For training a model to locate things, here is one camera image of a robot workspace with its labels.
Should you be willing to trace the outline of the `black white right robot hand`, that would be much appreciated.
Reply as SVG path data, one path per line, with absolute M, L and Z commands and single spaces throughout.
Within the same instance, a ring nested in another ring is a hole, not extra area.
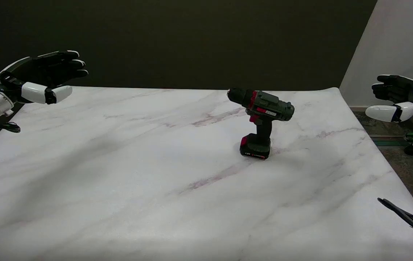
M 400 123 L 413 117 L 413 79 L 400 75 L 382 74 L 372 85 L 376 99 L 392 105 L 373 105 L 365 110 L 371 119 Z

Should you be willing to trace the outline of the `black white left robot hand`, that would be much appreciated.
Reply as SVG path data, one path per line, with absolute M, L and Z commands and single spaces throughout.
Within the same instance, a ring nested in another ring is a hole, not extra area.
M 74 50 L 25 57 L 0 72 L 0 92 L 14 103 L 56 104 L 72 94 L 68 81 L 88 76 L 85 65 Z

